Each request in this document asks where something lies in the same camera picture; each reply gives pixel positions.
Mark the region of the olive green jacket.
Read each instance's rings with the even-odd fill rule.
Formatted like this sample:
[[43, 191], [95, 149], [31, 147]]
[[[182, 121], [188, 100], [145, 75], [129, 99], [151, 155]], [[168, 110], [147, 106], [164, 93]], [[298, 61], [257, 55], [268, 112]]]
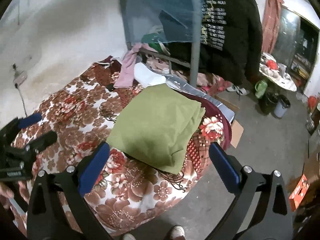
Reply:
[[150, 86], [120, 112], [106, 142], [158, 170], [178, 174], [204, 114], [200, 102], [166, 84]]

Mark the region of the orange cardboard box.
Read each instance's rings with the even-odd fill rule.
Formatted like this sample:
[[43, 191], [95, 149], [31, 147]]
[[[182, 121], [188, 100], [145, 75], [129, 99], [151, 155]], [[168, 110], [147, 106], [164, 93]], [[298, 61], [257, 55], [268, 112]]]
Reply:
[[289, 196], [289, 204], [292, 212], [298, 209], [309, 187], [310, 187], [310, 184], [308, 182], [307, 177], [305, 176], [305, 174], [302, 174], [296, 187], [293, 189], [293, 191]]

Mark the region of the white shoe left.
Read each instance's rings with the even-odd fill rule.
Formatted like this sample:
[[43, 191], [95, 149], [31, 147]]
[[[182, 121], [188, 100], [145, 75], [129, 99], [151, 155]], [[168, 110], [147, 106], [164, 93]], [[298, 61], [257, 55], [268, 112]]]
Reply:
[[121, 239], [122, 240], [136, 240], [136, 238], [130, 233], [124, 234]]

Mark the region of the floral red brown blanket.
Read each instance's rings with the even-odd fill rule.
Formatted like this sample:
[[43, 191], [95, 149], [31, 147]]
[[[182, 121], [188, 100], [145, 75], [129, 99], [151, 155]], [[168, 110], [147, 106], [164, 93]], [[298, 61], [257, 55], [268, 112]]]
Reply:
[[[62, 172], [106, 141], [118, 115], [143, 89], [137, 82], [131, 88], [113, 89], [120, 68], [112, 57], [95, 62], [40, 104], [42, 120], [18, 133], [13, 142], [14, 147], [22, 148], [50, 130], [57, 133], [57, 142], [37, 156], [33, 175], [40, 170]], [[121, 235], [174, 207], [207, 169], [210, 140], [222, 148], [230, 145], [229, 122], [210, 101], [200, 102], [206, 109], [204, 122], [188, 142], [179, 174], [157, 171], [118, 149], [111, 150], [93, 190], [85, 195], [108, 233]]]

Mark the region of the brown cardboard piece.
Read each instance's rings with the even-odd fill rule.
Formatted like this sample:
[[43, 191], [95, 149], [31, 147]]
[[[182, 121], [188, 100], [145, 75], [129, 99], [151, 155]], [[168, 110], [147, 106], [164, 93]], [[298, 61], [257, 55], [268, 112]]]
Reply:
[[244, 128], [241, 126], [241, 124], [237, 120], [233, 120], [231, 129], [232, 129], [231, 145], [234, 148], [237, 148], [239, 141], [242, 137], [242, 134], [244, 132]]

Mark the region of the pink cloth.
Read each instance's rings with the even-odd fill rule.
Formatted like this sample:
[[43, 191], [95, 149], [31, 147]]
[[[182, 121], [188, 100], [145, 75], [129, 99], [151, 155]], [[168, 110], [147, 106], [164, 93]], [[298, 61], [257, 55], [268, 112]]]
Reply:
[[133, 85], [134, 80], [134, 68], [136, 64], [137, 54], [140, 49], [146, 49], [148, 51], [156, 52], [155, 49], [151, 48], [147, 43], [137, 43], [131, 50], [129, 50], [121, 64], [121, 70], [118, 79], [114, 83], [114, 88], [130, 88]]

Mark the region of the grey trash bin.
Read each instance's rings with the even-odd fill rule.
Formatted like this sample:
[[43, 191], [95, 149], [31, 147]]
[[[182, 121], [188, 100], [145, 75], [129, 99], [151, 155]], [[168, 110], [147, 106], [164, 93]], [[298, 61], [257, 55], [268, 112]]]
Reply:
[[284, 95], [280, 95], [278, 98], [278, 103], [274, 108], [273, 114], [276, 118], [281, 119], [290, 107], [291, 107], [291, 103], [289, 99]]

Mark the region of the green watering jug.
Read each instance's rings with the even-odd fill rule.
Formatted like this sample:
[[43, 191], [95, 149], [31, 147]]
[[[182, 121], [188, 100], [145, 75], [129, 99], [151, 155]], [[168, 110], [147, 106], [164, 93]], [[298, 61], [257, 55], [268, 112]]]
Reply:
[[266, 80], [260, 80], [255, 84], [255, 97], [260, 99], [268, 87]]

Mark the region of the round cluttered table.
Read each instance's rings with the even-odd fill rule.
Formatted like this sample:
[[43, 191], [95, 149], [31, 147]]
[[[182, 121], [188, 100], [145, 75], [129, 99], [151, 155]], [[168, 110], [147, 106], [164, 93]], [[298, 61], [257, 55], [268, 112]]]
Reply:
[[286, 68], [287, 66], [284, 64], [277, 63], [271, 54], [262, 52], [259, 72], [279, 88], [296, 92], [297, 86], [292, 77], [286, 72]]

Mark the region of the blue mosquito net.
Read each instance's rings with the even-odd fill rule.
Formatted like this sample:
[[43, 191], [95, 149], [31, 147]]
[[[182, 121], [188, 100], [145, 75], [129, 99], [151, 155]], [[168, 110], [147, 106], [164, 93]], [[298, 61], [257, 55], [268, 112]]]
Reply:
[[141, 42], [157, 29], [164, 42], [193, 42], [192, 0], [126, 0], [123, 16], [127, 42]]

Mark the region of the black printed hanging shirt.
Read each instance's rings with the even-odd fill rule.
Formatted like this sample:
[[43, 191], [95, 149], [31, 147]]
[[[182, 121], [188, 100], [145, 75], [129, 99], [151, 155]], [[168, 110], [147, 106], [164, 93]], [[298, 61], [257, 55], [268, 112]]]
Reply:
[[259, 74], [263, 32], [255, 0], [204, 0], [199, 72], [236, 86]]

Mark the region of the pink hanging curtain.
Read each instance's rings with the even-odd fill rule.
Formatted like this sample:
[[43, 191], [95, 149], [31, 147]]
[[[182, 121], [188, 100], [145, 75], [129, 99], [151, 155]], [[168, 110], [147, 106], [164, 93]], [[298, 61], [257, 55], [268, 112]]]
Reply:
[[272, 51], [274, 50], [279, 32], [281, 6], [283, 4], [283, 0], [266, 0], [265, 2], [264, 16], [262, 22], [262, 52], [272, 54]]

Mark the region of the white wall power strip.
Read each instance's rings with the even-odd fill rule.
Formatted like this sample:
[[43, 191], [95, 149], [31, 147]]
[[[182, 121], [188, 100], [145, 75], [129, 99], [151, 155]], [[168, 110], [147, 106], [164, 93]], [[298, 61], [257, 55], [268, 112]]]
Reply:
[[13, 80], [14, 85], [20, 86], [26, 81], [27, 77], [28, 77], [28, 74], [26, 71], [16, 70], [14, 73], [14, 80]]

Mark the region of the grey metal bed post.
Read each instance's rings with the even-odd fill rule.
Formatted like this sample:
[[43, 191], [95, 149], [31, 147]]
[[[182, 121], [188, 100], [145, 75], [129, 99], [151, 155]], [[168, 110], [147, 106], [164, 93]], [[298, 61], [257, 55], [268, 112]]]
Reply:
[[201, 0], [192, 0], [193, 3], [193, 43], [191, 45], [190, 79], [191, 86], [197, 86], [201, 47]]

